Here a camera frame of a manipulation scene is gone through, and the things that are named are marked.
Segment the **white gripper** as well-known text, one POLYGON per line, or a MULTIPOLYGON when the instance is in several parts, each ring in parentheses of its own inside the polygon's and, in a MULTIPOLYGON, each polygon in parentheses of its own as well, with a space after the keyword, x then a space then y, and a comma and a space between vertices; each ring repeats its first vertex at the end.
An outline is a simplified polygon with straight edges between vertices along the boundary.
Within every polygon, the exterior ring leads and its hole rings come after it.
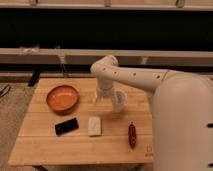
POLYGON ((112 100, 114 97, 114 89, 100 89, 99 87, 96 88, 96 96, 95 102, 100 101, 101 99, 110 99, 112 100))

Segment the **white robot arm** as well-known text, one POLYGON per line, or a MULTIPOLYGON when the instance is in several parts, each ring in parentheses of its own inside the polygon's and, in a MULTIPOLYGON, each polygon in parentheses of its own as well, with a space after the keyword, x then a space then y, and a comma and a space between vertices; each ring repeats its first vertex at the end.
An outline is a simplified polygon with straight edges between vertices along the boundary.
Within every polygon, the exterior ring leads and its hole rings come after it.
POLYGON ((113 55, 91 65, 99 97, 115 81, 152 94, 153 170, 213 171, 213 81, 168 69, 125 68, 113 55))

